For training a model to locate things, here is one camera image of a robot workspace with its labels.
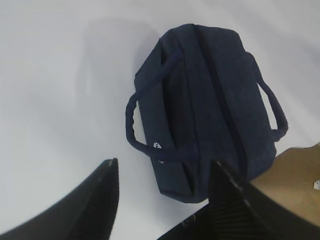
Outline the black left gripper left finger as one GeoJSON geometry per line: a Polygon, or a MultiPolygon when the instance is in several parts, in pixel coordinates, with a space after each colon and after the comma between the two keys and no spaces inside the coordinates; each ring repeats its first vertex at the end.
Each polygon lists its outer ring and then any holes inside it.
{"type": "Polygon", "coordinates": [[[108,240],[119,204],[118,159],[103,161],[50,208],[1,234],[2,240],[108,240]]]}

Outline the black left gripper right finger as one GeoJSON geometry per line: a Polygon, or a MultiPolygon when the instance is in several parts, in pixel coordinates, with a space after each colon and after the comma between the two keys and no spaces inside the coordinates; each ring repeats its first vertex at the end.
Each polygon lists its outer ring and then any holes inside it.
{"type": "Polygon", "coordinates": [[[318,240],[320,228],[267,197],[224,161],[213,161],[210,224],[217,240],[318,240]]]}

